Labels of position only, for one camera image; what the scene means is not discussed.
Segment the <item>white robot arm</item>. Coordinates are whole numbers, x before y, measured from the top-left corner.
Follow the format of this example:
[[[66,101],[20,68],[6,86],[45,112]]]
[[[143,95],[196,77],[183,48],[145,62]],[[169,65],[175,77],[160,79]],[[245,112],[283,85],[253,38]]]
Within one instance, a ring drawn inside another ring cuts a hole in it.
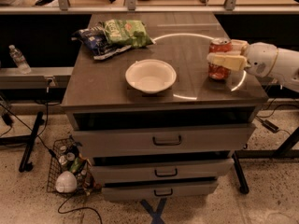
[[[209,63],[229,70],[245,70],[256,77],[271,77],[281,87],[299,92],[299,52],[280,49],[263,42],[249,44],[245,40],[232,40],[232,50],[212,51]]]

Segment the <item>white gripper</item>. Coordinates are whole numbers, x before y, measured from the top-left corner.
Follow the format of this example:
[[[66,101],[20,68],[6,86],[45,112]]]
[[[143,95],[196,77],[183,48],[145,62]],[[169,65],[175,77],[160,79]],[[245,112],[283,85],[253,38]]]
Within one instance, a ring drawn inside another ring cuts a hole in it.
[[[263,42],[250,44],[246,40],[232,39],[233,51],[241,55],[227,55],[219,53],[209,53],[206,57],[209,63],[222,66],[229,70],[244,70],[256,77],[267,77],[278,56],[278,48]]]

